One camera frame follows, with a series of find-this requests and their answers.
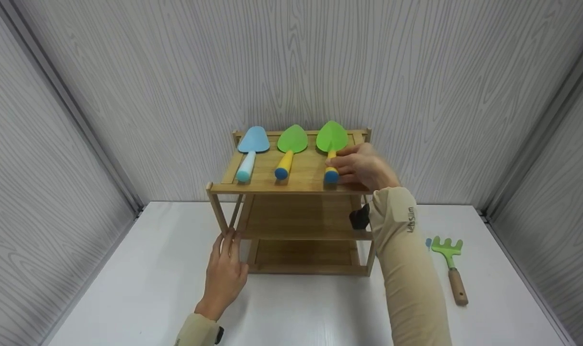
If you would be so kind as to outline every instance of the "light blue handle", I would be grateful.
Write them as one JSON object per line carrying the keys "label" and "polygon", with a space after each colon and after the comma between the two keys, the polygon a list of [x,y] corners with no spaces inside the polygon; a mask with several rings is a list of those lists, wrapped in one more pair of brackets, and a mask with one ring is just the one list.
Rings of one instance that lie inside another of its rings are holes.
{"label": "light blue handle", "polygon": [[253,171],[254,163],[255,151],[250,151],[236,172],[236,179],[238,179],[239,182],[246,183],[251,179],[251,172]]}

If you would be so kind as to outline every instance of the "hand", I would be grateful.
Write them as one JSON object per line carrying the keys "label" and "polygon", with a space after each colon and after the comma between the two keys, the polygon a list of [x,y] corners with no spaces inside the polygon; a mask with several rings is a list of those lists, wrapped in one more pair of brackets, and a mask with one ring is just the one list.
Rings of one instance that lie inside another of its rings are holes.
{"label": "hand", "polygon": [[240,234],[234,228],[230,228],[225,235],[220,234],[215,240],[206,268],[204,296],[197,303],[195,313],[217,321],[238,297],[247,283],[249,272],[247,263],[240,261],[240,245]]}
{"label": "hand", "polygon": [[326,165],[336,168],[340,184],[359,182],[372,191],[401,185],[393,169],[369,143],[337,151]]}

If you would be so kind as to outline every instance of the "arm sleeve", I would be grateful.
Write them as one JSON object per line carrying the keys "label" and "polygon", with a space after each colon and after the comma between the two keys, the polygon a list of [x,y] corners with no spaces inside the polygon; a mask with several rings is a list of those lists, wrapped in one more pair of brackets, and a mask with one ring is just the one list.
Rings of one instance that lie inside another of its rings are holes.
{"label": "arm sleeve", "polygon": [[403,187],[376,191],[370,206],[392,340],[395,346],[450,346],[445,296],[416,211],[415,199]]}
{"label": "arm sleeve", "polygon": [[185,320],[174,346],[213,346],[219,325],[208,318],[192,313]]}

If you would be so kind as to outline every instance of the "wooden shelf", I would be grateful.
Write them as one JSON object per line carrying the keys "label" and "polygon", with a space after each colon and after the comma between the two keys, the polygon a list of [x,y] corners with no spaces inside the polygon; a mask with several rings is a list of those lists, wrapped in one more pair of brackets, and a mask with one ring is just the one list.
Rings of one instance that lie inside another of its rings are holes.
{"label": "wooden shelf", "polygon": [[351,228],[349,213],[361,207],[353,195],[247,195],[237,229],[243,239],[372,240]]}
{"label": "wooden shelf", "polygon": [[[251,180],[241,183],[236,180],[236,171],[243,161],[245,155],[235,152],[228,168],[221,180],[221,184],[212,186],[212,193],[215,194],[257,194],[257,193],[313,193],[313,194],[368,194],[370,191],[360,184],[324,184],[326,153],[316,148],[317,131],[307,131],[309,144],[301,153],[293,156],[291,172],[288,179],[277,180],[274,177],[274,170],[284,153],[277,149],[277,141],[281,132],[267,132],[270,149],[265,153],[255,156],[254,170]],[[367,130],[348,131],[349,144],[363,143],[368,136]],[[237,141],[243,134],[234,133],[234,140]]]}
{"label": "wooden shelf", "polygon": [[254,240],[249,272],[261,274],[366,274],[355,241]]}
{"label": "wooden shelf", "polygon": [[[238,224],[251,241],[247,263],[251,273],[369,275],[375,261],[373,234],[351,228],[349,213],[362,207],[365,186],[324,184],[326,154],[316,149],[318,131],[307,131],[308,146],[293,156],[289,178],[277,180],[274,170],[283,157],[277,142],[281,131],[267,131],[270,149],[255,157],[251,179],[236,180],[245,155],[235,151],[220,184],[206,192],[222,232]],[[347,131],[351,147],[370,141],[370,129]],[[233,132],[238,145],[243,133]],[[219,195],[238,195],[230,221]],[[359,264],[356,241],[371,241],[366,265]]]}

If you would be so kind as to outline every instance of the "green rake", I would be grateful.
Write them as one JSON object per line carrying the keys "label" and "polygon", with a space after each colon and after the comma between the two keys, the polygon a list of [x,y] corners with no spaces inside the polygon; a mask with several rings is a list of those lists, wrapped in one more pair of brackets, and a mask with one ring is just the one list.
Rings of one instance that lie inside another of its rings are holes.
{"label": "green rake", "polygon": [[464,285],[462,284],[462,278],[456,266],[454,265],[454,259],[451,258],[454,255],[460,255],[462,253],[462,240],[456,242],[456,246],[451,245],[451,238],[445,239],[445,242],[441,244],[441,238],[436,236],[432,241],[431,249],[434,252],[439,252],[439,254],[445,257],[447,261],[447,266],[449,268],[449,284],[451,285],[451,291],[454,294],[454,301],[456,305],[461,307],[469,304],[469,298],[467,298],[467,293],[464,290]]}

